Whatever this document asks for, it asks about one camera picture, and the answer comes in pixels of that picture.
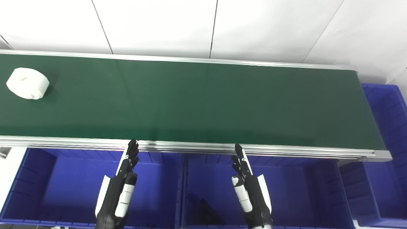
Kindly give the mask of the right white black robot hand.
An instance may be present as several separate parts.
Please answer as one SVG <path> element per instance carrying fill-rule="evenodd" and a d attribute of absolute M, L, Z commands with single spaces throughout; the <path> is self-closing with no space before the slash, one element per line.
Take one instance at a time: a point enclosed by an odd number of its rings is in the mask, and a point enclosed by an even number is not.
<path fill-rule="evenodd" d="M 235 155 L 231 156 L 232 168 L 237 173 L 231 177 L 234 191 L 249 229 L 271 229 L 272 204 L 263 174 L 253 175 L 250 162 L 243 147 L 235 144 Z"/>

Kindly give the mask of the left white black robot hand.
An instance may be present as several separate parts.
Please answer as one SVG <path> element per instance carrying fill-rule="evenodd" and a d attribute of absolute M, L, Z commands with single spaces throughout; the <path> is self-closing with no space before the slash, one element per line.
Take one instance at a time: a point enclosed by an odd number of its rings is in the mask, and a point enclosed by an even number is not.
<path fill-rule="evenodd" d="M 104 176 L 95 208 L 96 229 L 123 229 L 138 175 L 134 172 L 139 158 L 139 144 L 130 140 L 123 152 L 116 174 Z"/>

